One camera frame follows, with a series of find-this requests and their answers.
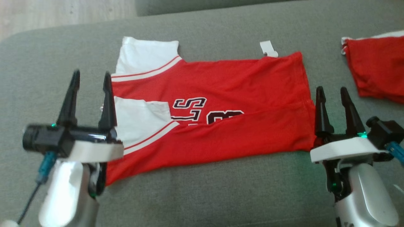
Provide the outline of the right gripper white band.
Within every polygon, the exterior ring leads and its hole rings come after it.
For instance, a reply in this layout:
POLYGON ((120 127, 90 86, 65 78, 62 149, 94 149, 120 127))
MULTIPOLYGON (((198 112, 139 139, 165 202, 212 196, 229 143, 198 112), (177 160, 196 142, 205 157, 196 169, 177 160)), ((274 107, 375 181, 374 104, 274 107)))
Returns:
MULTIPOLYGON (((342 106, 345 109, 345 134, 354 138, 342 139, 342 135, 332 135, 339 141, 325 143, 316 139, 318 147, 310 152, 311 162, 322 164, 326 171, 326 186, 335 199, 344 199, 352 192, 349 171, 360 164, 373 166, 374 162, 390 161, 386 150, 378 150, 367 137, 362 120, 351 100, 346 87, 340 89, 342 106)), ((316 89, 315 103, 315 134, 330 135, 334 128, 330 124, 326 110, 326 98, 322 86, 316 89)))

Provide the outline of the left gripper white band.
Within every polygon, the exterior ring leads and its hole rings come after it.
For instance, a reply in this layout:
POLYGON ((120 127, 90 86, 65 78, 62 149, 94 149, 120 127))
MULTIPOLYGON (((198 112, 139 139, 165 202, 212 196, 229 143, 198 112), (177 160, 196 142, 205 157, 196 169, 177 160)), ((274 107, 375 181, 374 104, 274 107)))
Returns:
MULTIPOLYGON (((80 71, 75 70, 67 89, 57 125, 64 127, 77 126, 76 101, 80 88, 80 71)), ((115 100, 111 74, 105 72, 103 91, 105 93, 102 115, 97 130, 75 130, 70 134, 75 139, 72 151, 65 161, 80 163, 96 163, 117 160, 124 155, 123 143, 117 139, 115 100)))

